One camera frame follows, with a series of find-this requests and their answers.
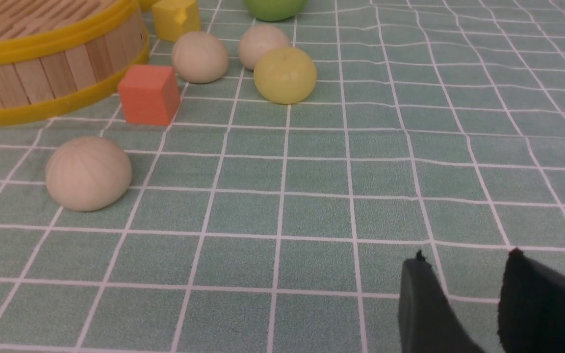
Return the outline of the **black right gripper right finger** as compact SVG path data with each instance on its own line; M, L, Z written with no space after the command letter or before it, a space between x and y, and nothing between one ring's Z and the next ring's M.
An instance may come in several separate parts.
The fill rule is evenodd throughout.
M565 353L565 275L509 252L497 322L507 353Z

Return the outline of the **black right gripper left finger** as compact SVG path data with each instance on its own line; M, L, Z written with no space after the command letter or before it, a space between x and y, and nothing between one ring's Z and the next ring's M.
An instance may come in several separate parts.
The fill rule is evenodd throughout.
M460 324L422 251L402 263L398 327L403 353L482 353Z

